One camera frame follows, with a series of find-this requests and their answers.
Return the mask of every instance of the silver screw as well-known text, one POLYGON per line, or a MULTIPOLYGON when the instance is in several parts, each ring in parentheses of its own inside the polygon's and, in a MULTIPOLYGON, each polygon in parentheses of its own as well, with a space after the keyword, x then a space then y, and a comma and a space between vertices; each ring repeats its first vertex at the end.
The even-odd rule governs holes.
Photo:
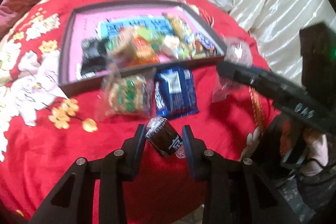
POLYGON ((208 157, 213 156, 214 153, 215 153, 215 152, 212 151, 212 150, 210 150, 210 149, 207 149, 207 150, 204 151, 204 154, 205 154, 206 156, 208 156, 208 157))
POLYGON ((245 163, 246 165, 251 165, 252 164, 252 160, 250 158, 244 158, 243 159, 243 163, 245 163))
POLYGON ((86 162, 86 160, 84 158, 79 158, 76 160, 76 164, 77 165, 83 165, 86 162))
POLYGON ((122 156, 123 154, 124 154, 124 151, 121 149, 117 149, 116 151, 114 151, 115 156, 122 156))

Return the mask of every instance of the blue snack bag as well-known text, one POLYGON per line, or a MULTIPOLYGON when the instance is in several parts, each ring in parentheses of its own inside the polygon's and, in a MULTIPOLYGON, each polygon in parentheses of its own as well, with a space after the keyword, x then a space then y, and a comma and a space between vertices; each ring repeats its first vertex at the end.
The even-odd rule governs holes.
POLYGON ((190 70, 180 67, 162 70, 156 74, 155 81, 157 116, 173 119, 198 112, 190 70))

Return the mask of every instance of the patterned fabric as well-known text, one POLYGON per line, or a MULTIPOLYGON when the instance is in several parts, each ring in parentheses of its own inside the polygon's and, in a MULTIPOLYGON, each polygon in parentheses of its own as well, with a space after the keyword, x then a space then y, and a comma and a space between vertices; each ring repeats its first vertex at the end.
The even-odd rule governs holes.
MULTIPOLYGON (((67 124, 59 124, 61 129, 57 129, 55 118, 48 118, 50 110, 59 106, 57 102, 62 99, 58 98, 65 97, 58 87, 58 62, 69 16, 75 7, 106 1, 112 0, 42 1, 17 25, 7 42, 4 76, 0 75, 0 199, 8 209, 20 210, 27 219, 77 158, 105 157, 132 137, 139 123, 148 123, 136 117, 114 117, 98 123, 97 131, 88 132, 78 119, 67 119, 67 124)), ((206 0, 171 1, 190 5, 220 37, 246 41, 253 64, 267 68, 255 40, 213 4, 206 0)), ((215 66, 197 68, 192 73, 199 113, 172 120, 172 126, 181 133, 182 127, 189 124, 195 137, 203 139, 209 149, 238 160, 246 138, 257 127, 249 89, 242 88, 225 101, 211 104, 215 66)), ((79 107, 76 117, 93 118, 98 95, 98 90, 92 90, 75 96, 79 107)), ((274 109, 263 97, 260 106, 267 125, 274 109)), ((203 203, 205 185, 192 181, 185 160, 162 158, 146 145, 139 175, 134 182, 124 184, 124 196, 128 223, 170 224, 203 203)), ((96 198, 94 224, 98 220, 97 201, 96 198)))

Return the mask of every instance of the red tablecloth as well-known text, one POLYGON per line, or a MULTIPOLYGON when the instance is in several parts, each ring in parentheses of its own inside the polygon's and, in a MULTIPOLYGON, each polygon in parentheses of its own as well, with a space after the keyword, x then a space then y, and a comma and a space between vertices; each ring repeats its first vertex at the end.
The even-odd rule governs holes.
MULTIPOLYGON (((15 43, 22 43, 16 64, 30 50, 41 62, 42 41, 56 40, 61 48, 63 31, 70 13, 75 7, 110 0, 50 0, 33 7, 28 17, 18 25, 15 43), (59 27, 27 41, 26 30, 31 20, 44 19, 58 14, 59 27)), ((242 30, 226 13, 206 0, 186 0, 196 5, 200 14, 220 36, 237 37, 251 45, 253 63, 267 67, 258 54, 255 40, 242 30)), ((10 71, 13 81, 21 73, 17 65, 10 71)), ((243 88, 225 101, 211 104, 216 78, 215 66, 193 70, 199 113, 171 121, 181 133, 182 126, 189 124, 196 138, 201 138, 209 149, 226 158, 237 160, 246 147, 246 136, 257 126, 265 127, 274 117, 270 102, 259 97, 253 90, 243 88)), ((80 110, 78 117, 93 118, 99 91, 76 96, 80 110)), ((20 116, 13 117, 5 132, 8 140, 5 160, 0 162, 0 199, 10 210, 20 210, 30 219, 45 196, 68 167, 78 158, 95 160, 120 148, 126 138, 134 135, 139 123, 147 120, 135 117, 115 117, 98 123, 98 131, 88 133, 77 119, 70 121, 70 128, 56 129, 48 120, 50 111, 36 111, 35 127, 24 124, 20 116)), ((205 185, 192 181, 185 160, 175 156, 162 158, 146 144, 140 173, 133 183, 124 183, 125 206, 129 223, 168 224, 183 217, 202 204, 205 185)), ((97 223, 97 195, 94 201, 94 223, 97 223)))

